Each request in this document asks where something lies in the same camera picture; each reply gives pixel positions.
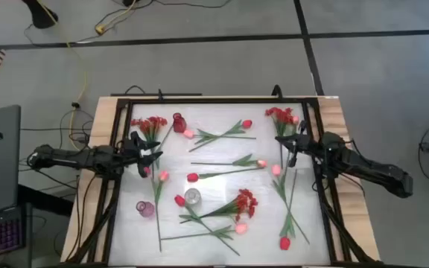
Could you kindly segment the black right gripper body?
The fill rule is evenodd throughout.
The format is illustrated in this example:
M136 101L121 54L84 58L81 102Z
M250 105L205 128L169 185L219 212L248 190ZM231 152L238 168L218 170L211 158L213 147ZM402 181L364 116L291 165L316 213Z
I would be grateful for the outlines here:
M309 135L299 134L296 138L296 148L299 152L309 156L321 155L321 145Z

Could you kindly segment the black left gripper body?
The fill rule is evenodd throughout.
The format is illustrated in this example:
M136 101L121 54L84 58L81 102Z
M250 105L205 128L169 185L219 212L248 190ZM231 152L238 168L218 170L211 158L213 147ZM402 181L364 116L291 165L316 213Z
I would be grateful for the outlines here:
M115 157L114 168L124 168L136 164L141 158L139 142L136 138L124 138L116 143L118 156Z

